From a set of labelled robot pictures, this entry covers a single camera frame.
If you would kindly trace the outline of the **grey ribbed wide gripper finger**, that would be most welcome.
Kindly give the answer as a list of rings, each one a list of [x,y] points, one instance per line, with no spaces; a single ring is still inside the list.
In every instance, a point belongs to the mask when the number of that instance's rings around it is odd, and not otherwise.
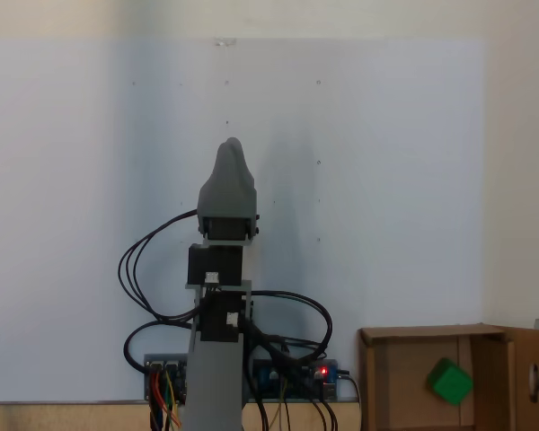
[[[257,191],[237,138],[218,147],[213,171],[199,191],[197,214],[200,219],[255,219]]]

